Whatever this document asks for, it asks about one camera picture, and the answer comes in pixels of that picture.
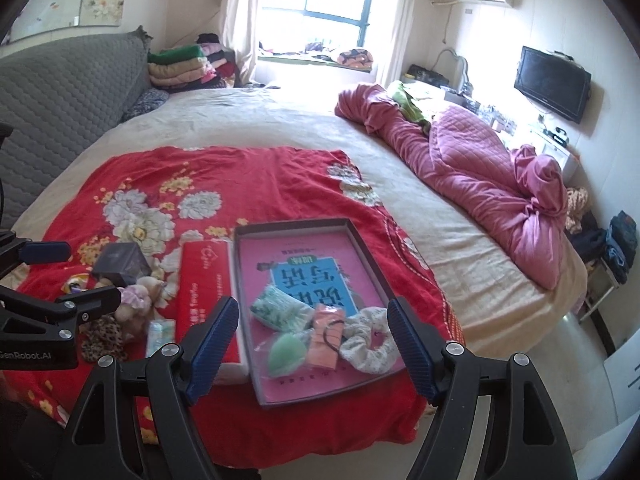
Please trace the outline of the leopard print scrunchie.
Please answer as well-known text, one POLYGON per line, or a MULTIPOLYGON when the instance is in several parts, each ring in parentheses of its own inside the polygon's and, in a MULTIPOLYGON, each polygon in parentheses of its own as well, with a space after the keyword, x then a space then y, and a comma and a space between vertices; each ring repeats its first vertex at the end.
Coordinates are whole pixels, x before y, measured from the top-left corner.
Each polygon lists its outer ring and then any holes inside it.
POLYGON ((89 362, 98 362, 102 356, 112 356, 119 361, 126 361, 122 328, 111 315, 87 323, 82 329, 84 339, 81 343, 81 356, 89 362))

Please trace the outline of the teddy bear pink dress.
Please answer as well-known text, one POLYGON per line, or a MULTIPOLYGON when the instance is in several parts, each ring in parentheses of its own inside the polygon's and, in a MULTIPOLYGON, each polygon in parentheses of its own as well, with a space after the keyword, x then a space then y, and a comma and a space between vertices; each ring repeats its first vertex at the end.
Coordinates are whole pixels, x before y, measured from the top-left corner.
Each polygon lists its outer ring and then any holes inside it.
POLYGON ((138 339, 146 334, 149 324, 156 318, 155 308, 162 300, 165 283, 152 276, 142 276, 126 287, 119 287, 120 305, 114 319, 122 330, 124 341, 138 339))

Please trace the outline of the red tissue box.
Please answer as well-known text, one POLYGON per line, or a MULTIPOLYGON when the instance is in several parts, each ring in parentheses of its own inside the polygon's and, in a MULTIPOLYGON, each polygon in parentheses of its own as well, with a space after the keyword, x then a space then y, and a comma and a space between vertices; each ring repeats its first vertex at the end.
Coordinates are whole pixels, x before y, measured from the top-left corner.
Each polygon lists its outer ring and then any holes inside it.
MULTIPOLYGON (((190 240, 181 248, 176 298, 176 341, 203 323, 223 296, 235 296, 230 244, 226 240, 190 240)), ((214 384, 241 385, 250 379, 241 323, 222 358, 214 384)))

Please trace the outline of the green white tissue pack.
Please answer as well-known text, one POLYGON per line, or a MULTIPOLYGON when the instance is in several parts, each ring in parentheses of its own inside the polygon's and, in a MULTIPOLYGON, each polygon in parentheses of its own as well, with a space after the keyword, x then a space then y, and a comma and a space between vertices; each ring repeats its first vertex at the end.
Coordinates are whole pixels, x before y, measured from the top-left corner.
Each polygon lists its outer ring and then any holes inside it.
POLYGON ((267 285, 250 305, 258 322, 276 332, 297 333, 306 330, 314 317, 314 309, 278 289, 267 285))

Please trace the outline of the white floral scrunchie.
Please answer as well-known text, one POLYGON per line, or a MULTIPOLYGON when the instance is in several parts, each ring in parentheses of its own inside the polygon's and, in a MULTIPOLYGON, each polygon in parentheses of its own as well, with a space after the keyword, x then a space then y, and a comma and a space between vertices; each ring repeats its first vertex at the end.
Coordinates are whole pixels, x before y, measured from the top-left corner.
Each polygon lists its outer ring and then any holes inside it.
POLYGON ((340 357, 360 373, 384 375, 399 358, 387 321, 387 310, 367 307, 344 319, 340 357))

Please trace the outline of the green sponge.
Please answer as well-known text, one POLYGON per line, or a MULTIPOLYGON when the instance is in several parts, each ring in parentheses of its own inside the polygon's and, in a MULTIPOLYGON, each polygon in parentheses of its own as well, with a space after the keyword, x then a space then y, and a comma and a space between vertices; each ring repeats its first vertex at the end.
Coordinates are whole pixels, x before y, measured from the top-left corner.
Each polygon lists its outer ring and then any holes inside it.
POLYGON ((311 330, 297 333, 283 333, 268 353, 267 373, 269 377, 283 377, 293 374, 306 362, 311 330))

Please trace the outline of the pink hair tie pack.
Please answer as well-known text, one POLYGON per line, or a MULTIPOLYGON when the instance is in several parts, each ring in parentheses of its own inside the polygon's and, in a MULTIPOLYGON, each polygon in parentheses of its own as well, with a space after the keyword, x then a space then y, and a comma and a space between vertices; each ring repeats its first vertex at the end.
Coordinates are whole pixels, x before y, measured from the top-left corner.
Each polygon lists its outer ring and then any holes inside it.
POLYGON ((345 311, 342 308, 317 304, 312 319, 312 334, 306 355, 306 364, 311 367, 335 370, 345 326, 345 311))

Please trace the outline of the teddy bear purple dress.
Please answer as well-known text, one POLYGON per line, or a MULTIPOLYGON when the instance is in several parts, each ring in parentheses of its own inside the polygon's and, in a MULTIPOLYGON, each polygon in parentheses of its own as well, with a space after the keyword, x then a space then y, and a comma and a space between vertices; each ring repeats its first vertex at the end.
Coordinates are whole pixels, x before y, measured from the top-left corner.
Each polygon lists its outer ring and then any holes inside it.
POLYGON ((92 290, 96 293, 96 301, 106 312, 113 312, 122 304, 124 289, 106 278, 97 281, 92 290))

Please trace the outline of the beige bed sheet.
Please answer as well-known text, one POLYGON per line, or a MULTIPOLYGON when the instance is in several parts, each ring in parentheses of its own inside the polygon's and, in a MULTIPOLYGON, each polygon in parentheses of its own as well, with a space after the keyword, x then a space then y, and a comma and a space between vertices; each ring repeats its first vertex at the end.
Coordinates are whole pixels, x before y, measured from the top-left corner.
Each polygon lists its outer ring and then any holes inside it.
MULTIPOLYGON (((175 96, 153 113, 108 130, 60 174, 15 222, 15 231, 64 240, 66 261, 30 270, 21 291, 53 299, 73 274, 88 273, 108 243, 136 243, 165 283, 157 306, 176 320, 181 248, 190 240, 226 240, 241 226, 345 218, 368 246, 393 291, 440 345, 466 331, 436 281, 443 256, 459 284, 494 284, 496 267, 465 257, 454 233, 425 196, 435 192, 363 125, 337 116, 326 128, 268 122, 271 103, 236 92, 242 124, 224 121, 221 95, 175 96)), ((439 201, 463 210, 435 192, 439 201)), ((466 212, 465 223, 515 264, 466 212)), ((314 454, 358 451, 378 442, 408 443, 427 405, 439 416, 472 413, 479 394, 494 399, 485 479, 571 479, 576 471, 558 416, 533 365, 511 351, 445 354, 439 404, 416 392, 408 370, 324 398, 264 408, 252 376, 215 386, 191 415, 210 459, 233 469, 264 469, 314 454)))

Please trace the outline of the pink book tray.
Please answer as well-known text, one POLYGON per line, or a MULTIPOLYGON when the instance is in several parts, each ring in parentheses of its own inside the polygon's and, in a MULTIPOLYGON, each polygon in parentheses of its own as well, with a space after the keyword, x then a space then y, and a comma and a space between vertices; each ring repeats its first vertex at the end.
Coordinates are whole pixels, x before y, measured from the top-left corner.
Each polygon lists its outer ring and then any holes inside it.
POLYGON ((241 308, 250 376, 264 408, 333 396, 402 370, 399 356, 384 375, 358 372, 338 357, 335 370, 306 362, 293 374, 269 377, 268 353, 283 333, 262 325, 250 305, 267 285, 303 301, 342 308, 353 316, 367 307, 387 307, 393 291, 354 224, 345 218, 280 221, 241 226, 233 239, 235 283, 241 308))

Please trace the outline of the dark patterned pillow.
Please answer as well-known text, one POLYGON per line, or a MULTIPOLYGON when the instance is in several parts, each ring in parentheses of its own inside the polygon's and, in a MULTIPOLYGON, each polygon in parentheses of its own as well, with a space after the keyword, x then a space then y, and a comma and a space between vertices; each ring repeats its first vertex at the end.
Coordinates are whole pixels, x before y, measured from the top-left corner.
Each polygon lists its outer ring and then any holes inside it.
POLYGON ((124 111, 120 121, 128 122, 128 120, 132 118, 151 113, 153 110, 157 110, 163 106, 168 99, 168 92, 157 88, 149 88, 145 90, 145 92, 142 92, 136 99, 136 102, 124 111))

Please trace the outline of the dark clothes pile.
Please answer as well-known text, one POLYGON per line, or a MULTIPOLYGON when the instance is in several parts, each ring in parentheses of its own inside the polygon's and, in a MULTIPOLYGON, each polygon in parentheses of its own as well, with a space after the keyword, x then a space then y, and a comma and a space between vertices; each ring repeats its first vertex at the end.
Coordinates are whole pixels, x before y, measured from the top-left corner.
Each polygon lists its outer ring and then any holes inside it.
POLYGON ((638 226, 629 214, 621 210, 606 228, 599 226, 591 211, 587 211, 578 226, 565 231, 585 263, 601 259, 612 271, 618 284, 625 284, 634 265, 639 246, 638 226))

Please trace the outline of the clothes on window sill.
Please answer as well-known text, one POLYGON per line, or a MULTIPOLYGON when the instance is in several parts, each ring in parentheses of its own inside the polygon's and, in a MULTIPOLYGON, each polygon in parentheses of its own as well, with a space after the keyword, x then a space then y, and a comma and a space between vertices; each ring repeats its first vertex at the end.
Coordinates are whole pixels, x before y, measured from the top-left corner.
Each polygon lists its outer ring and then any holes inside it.
POLYGON ((360 47, 341 50, 323 41, 306 44, 302 50, 268 50, 260 47, 259 61, 278 62, 296 65, 318 65, 341 67, 346 70, 359 70, 370 73, 373 67, 373 56, 367 49, 360 47))

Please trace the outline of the left beige curtain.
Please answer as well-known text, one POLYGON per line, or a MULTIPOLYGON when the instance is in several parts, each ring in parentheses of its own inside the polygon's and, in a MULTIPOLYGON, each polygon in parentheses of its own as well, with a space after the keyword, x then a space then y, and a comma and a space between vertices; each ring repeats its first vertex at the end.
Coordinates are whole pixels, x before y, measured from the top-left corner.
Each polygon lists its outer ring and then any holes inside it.
POLYGON ((221 39, 235 53, 242 84, 252 78, 258 58, 258 10, 259 0, 221 0, 221 39))

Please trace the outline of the floral wall picture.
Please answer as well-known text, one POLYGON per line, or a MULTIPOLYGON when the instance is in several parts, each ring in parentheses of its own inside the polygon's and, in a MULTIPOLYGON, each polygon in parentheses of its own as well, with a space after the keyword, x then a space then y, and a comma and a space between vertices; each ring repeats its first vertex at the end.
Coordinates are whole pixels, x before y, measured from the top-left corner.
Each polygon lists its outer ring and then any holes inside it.
POLYGON ((119 26, 125 0, 29 0, 2 46, 52 30, 119 26))

